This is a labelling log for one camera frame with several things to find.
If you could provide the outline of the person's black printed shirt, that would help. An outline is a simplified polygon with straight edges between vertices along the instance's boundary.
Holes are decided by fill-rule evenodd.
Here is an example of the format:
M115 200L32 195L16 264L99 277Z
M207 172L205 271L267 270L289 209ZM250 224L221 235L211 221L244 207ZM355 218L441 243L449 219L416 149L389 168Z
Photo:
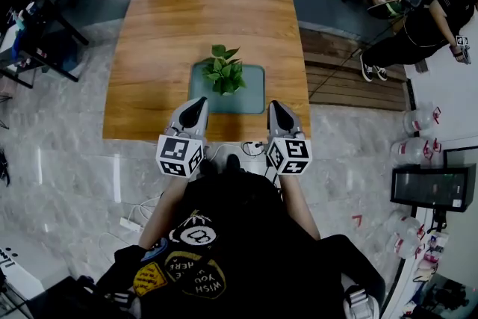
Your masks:
M385 282L344 235L316 241L253 173L188 183L152 248L32 300L34 319L379 319Z

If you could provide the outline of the black round helmet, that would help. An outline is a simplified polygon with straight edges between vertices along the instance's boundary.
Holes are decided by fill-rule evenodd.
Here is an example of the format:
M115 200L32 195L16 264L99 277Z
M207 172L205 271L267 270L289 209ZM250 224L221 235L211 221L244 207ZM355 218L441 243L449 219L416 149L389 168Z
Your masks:
M390 0L369 7L367 12L376 19L391 20L404 16L406 8L401 0Z

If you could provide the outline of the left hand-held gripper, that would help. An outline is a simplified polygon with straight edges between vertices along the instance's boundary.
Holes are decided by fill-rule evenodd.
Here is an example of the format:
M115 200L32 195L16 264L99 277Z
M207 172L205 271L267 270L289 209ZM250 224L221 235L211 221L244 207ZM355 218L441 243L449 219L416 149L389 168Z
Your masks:
M159 136L155 160L164 175L190 178L203 160L209 105L206 97L188 100L174 110Z

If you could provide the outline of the clear water jug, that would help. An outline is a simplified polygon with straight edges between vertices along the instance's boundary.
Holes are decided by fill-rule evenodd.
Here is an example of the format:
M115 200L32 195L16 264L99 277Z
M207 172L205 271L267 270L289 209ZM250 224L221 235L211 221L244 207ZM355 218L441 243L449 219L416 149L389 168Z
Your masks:
M402 239L397 235L392 235L386 244L385 249L402 259L417 258L423 250L424 244L416 239Z
M409 137L391 146L391 157L399 165L420 165L430 162L435 153L441 152L438 140L426 137Z
M408 134L427 130L434 124L439 124L441 109L438 106L428 105L405 112L403 116L404 129Z
M422 238L425 235L424 225L415 217L400 212L393 213L388 219L386 229L404 239L405 237Z

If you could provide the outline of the black desk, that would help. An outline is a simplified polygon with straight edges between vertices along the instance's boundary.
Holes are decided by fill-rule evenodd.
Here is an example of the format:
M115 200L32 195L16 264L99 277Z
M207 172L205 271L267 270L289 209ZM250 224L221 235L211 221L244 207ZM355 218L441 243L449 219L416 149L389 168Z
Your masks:
M0 79L31 89L33 84L20 75L45 67L77 83L72 71L78 66L78 46L88 44L50 0L32 12L10 10L0 18Z

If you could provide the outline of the person's right forearm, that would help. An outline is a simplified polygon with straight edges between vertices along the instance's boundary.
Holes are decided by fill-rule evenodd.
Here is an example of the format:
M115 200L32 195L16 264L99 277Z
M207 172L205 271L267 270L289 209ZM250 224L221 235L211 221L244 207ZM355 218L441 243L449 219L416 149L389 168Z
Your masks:
M280 175L279 183L288 214L313 239L320 240L320 233L305 201L298 178L294 175Z

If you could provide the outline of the wooden table with white legs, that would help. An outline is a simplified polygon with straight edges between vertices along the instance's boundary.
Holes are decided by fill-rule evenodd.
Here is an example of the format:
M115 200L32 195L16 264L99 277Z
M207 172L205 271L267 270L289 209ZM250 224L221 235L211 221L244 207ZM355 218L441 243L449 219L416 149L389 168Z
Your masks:
M156 141L187 101L192 66L214 45L265 71L265 99L310 132L305 63L293 0L131 0L111 67L102 136Z

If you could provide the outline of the grey-green tray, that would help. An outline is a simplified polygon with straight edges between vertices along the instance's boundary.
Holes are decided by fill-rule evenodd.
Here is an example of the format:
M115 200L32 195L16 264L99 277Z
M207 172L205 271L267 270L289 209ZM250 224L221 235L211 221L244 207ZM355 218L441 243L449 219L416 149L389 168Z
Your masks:
M243 65L242 78L246 87L234 93L220 95L213 91L213 83L206 79L204 64L194 64L190 74L188 98L206 97L210 114L262 114L266 108L265 71L257 65Z

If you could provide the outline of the person's left forearm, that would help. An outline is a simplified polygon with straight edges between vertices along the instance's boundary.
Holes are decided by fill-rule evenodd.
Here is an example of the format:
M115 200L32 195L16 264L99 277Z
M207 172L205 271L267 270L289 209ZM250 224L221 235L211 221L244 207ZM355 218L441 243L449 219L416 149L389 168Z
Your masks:
M140 236L138 246L148 250L164 238L173 227L176 210L182 201L189 179L172 177Z

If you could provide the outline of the black glass cabinet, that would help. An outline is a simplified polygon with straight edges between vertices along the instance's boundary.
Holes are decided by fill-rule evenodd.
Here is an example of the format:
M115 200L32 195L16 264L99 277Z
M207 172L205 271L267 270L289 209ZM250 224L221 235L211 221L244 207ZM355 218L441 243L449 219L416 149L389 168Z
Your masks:
M477 166L393 170L391 201L421 208L464 212L473 202Z

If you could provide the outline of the wooden slatted pallet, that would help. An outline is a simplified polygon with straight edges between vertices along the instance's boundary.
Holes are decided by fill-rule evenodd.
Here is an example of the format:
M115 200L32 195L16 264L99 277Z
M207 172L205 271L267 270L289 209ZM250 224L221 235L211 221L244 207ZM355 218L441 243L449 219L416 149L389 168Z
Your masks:
M368 82L361 73L359 55L366 45L328 32L299 28L311 104L340 105L387 111L407 111L410 100L403 66L387 70Z

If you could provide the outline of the white power adapter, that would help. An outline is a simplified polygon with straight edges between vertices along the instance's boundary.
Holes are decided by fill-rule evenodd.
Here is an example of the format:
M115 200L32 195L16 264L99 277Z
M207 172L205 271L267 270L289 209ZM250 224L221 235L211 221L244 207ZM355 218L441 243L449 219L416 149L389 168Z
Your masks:
M125 217L120 218L119 224L121 225L121 227L131 232L141 233L143 231L143 227L140 224L135 223L134 221L131 221Z

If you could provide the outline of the white cabinet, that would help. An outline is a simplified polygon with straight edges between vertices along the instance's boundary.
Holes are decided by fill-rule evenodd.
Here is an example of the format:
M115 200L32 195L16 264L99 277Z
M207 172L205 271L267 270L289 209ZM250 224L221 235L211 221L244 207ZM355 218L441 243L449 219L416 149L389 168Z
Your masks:
M41 274L42 250L19 235L0 232L0 270L19 295L30 300L45 291Z

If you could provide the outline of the potted green plant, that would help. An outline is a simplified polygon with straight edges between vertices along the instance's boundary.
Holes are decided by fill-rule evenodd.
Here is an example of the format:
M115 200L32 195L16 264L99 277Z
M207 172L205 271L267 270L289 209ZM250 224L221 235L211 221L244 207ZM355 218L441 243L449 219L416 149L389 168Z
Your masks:
M246 88L243 79L243 62L236 57L239 48L227 49L222 44L211 46L211 56L203 59L202 77L211 82L212 90L221 96L229 96L240 88Z

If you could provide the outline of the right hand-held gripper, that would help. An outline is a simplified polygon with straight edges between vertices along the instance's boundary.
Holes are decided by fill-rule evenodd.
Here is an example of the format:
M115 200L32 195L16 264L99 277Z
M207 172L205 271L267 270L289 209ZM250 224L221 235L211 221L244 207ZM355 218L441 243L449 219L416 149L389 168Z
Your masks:
M274 137L267 149L267 158L280 175L301 175L312 162L311 141L303 132L283 137L282 131L302 131L299 117L284 103L270 102L267 109L267 129Z

